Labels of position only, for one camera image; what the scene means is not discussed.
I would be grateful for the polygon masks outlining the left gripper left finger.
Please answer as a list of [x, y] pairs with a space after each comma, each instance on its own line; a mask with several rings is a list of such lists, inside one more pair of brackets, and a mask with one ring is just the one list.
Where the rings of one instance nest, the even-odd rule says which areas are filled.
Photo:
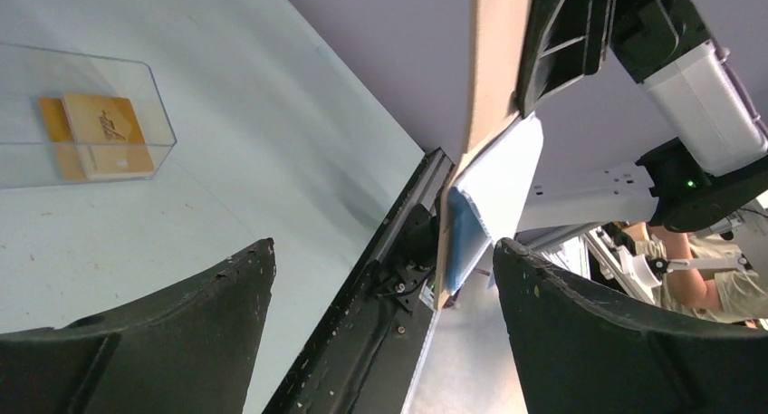
[[4, 413], [239, 413], [276, 275], [261, 239], [65, 327], [1, 337]]

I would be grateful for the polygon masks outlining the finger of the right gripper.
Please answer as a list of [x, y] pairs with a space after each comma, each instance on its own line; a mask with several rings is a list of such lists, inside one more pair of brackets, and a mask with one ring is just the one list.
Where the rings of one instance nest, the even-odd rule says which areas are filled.
[[515, 90], [523, 117], [541, 101], [600, 69], [616, 1], [532, 0]]

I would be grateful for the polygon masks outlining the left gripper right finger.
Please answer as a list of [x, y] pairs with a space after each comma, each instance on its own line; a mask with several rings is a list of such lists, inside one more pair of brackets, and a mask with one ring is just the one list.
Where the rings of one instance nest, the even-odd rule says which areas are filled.
[[531, 413], [764, 413], [767, 334], [642, 303], [511, 239], [494, 275]]

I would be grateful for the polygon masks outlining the tan leather card holder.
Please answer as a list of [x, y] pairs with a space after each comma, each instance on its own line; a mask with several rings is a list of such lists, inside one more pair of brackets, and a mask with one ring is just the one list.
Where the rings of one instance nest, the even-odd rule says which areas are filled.
[[477, 155], [517, 116], [514, 93], [532, 0], [473, 0], [471, 12], [470, 73], [463, 148], [440, 196], [439, 237], [434, 308], [439, 311], [451, 296], [447, 264], [451, 209], [450, 187]]

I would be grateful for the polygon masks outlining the clear plastic card box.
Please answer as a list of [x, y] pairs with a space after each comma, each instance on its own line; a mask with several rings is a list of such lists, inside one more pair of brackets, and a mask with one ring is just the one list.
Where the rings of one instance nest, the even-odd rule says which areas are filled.
[[151, 178], [176, 143], [145, 63], [2, 43], [2, 188]]

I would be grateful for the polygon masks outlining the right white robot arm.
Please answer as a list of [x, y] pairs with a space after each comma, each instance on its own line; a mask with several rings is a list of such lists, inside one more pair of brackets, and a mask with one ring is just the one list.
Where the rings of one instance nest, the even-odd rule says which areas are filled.
[[524, 117], [613, 51], [674, 130], [638, 160], [534, 183], [521, 230], [645, 221], [705, 229], [767, 188], [767, 129], [690, 0], [532, 0], [514, 103]]

